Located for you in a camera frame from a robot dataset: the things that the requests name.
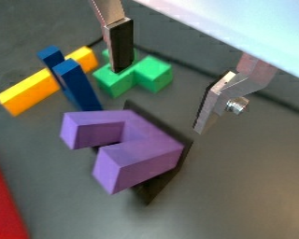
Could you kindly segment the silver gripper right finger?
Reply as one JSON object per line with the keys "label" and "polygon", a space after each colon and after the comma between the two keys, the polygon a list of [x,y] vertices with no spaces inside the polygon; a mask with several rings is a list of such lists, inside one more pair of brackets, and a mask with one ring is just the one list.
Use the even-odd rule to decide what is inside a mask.
{"label": "silver gripper right finger", "polygon": [[246,95],[264,89],[278,71],[276,67],[244,53],[236,72],[227,71],[205,91],[196,113],[193,130],[201,134],[226,111],[239,115],[247,108]]}

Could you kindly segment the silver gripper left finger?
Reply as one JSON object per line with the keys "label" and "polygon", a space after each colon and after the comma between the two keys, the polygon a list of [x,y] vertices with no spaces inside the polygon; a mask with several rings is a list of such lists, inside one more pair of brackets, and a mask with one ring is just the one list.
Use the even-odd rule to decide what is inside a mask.
{"label": "silver gripper left finger", "polygon": [[119,73],[135,61],[133,21],[125,17],[121,0],[88,0],[102,27],[112,71]]}

